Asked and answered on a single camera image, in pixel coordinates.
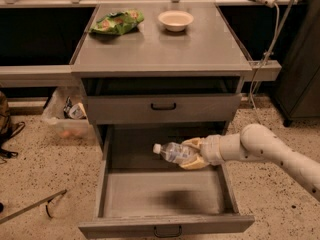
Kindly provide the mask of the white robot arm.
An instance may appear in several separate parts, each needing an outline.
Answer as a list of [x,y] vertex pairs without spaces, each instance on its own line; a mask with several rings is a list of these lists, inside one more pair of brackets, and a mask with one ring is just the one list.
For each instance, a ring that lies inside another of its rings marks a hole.
[[236,134],[188,139],[182,145],[197,151],[196,161],[183,165],[184,169],[216,166],[227,161],[272,162],[320,201],[320,164],[287,146],[261,124],[249,124]]

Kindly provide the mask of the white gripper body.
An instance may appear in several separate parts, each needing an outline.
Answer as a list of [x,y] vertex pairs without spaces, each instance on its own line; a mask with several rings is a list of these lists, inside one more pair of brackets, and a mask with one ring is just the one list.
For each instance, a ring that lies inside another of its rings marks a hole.
[[200,144],[200,154],[206,162],[213,166],[224,163],[220,153],[220,136],[209,135],[203,138]]

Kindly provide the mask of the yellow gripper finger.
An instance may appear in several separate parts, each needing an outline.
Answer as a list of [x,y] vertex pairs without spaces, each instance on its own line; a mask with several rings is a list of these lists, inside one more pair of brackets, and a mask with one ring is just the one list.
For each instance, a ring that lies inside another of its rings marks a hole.
[[202,144],[202,139],[200,137],[191,138],[182,142],[182,145],[200,150]]
[[197,170],[197,169],[202,169],[208,165],[209,163],[205,161],[201,155],[196,154],[191,158],[188,158],[185,161],[183,161],[180,164],[180,167],[185,170]]

